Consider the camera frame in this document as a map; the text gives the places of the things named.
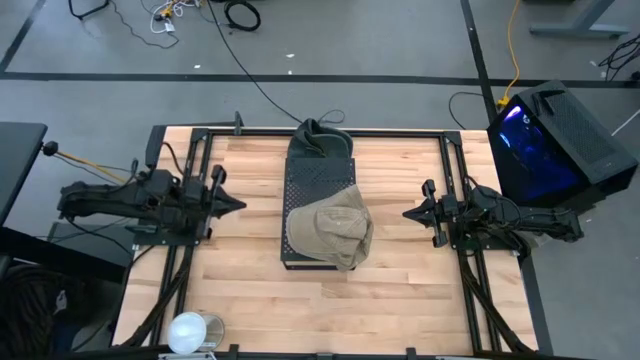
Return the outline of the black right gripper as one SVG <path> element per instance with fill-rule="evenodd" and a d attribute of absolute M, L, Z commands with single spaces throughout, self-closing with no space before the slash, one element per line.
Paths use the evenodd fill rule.
<path fill-rule="evenodd" d="M 446 233 L 442 230 L 442 223 L 453 221 L 459 214 L 460 205 L 455 194 L 445 194 L 439 199 L 435 197 L 435 181 L 427 179 L 422 185 L 425 200 L 416 208 L 402 213 L 407 219 L 434 228 L 432 242 L 435 248 L 448 244 Z"/>

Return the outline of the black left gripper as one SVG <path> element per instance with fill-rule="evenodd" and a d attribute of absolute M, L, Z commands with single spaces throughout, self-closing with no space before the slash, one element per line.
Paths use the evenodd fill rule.
<path fill-rule="evenodd" d="M 209 222 L 214 216 L 221 218 L 229 213 L 242 209 L 244 202 L 219 190 L 225 182 L 225 170 L 221 165 L 215 165 L 211 174 L 212 186 L 197 178 L 190 178 L 184 183 L 184 234 L 194 239 L 210 237 Z"/>

